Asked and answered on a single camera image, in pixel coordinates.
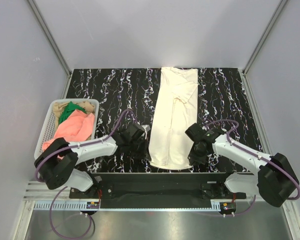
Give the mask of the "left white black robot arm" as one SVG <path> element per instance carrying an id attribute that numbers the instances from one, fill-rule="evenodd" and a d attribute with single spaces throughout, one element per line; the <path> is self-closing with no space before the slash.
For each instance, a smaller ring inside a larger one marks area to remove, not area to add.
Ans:
<path id="1" fill-rule="evenodd" d="M 149 125 L 133 123 L 126 129 L 83 142 L 70 143 L 63 137 L 57 138 L 35 160 L 35 176 L 40 177 L 50 190 L 65 186 L 79 191 L 86 198 L 93 198 L 100 192 L 101 182 L 87 171 L 76 169 L 76 166 L 117 153 L 143 154 L 150 129 Z"/>

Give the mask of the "cream white t shirt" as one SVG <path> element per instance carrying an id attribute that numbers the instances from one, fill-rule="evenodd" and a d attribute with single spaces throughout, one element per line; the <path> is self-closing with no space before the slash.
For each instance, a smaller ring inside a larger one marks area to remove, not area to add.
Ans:
<path id="1" fill-rule="evenodd" d="M 190 168 L 193 141 L 185 131 L 198 117 L 198 70 L 163 67 L 152 121 L 150 165 L 164 170 Z"/>

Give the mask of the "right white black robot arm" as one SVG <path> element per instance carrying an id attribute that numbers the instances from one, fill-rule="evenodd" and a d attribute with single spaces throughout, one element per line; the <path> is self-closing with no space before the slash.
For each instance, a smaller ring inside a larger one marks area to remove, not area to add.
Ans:
<path id="1" fill-rule="evenodd" d="M 300 198 L 300 182 L 287 157 L 254 150 L 231 138 L 231 131 L 218 128 L 204 130 L 192 124 L 185 134 L 193 142 L 188 154 L 191 164 L 202 163 L 208 155 L 216 154 L 246 168 L 249 173 L 231 173 L 217 185 L 218 195 L 229 198 L 236 193 L 260 196 L 273 207 Z"/>

